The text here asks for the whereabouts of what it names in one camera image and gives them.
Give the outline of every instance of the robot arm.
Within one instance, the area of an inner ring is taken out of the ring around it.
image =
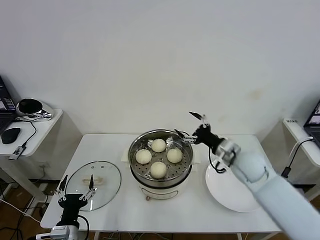
[[[186,142],[207,145],[292,240],[320,240],[320,214],[289,182],[276,174],[263,155],[242,152],[236,143],[212,134],[205,116],[191,114],[202,120],[202,125]]]
[[[62,180],[55,194],[59,196],[58,204],[63,208],[61,220],[51,229],[49,233],[36,235],[36,240],[78,240],[80,208],[86,206],[88,201],[95,195],[94,177],[91,175],[87,193],[65,194],[68,175]]]

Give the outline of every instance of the white wall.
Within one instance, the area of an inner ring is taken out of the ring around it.
[[[262,140],[320,89],[317,0],[2,0],[0,73],[85,133]]]

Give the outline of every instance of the laptop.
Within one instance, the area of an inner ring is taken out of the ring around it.
[[[0,134],[17,117],[16,106],[0,76]]]
[[[320,148],[320,101],[315,106],[303,127],[304,130],[314,138],[314,142]]]

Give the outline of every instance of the steamed bun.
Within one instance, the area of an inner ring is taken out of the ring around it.
[[[139,164],[147,164],[151,161],[151,158],[152,158],[151,153],[147,149],[141,149],[135,155],[135,160]]]
[[[150,167],[150,174],[155,179],[163,178],[166,175],[166,173],[167,166],[161,161],[156,161]]]
[[[153,140],[151,149],[156,153],[161,153],[166,149],[166,142],[160,138]]]
[[[172,148],[166,154],[166,158],[170,163],[176,164],[182,160],[182,151],[178,148]]]

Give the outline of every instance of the white plate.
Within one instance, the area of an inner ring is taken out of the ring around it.
[[[260,208],[249,189],[228,169],[217,173],[209,164],[205,182],[211,195],[223,206],[236,212],[249,213]]]

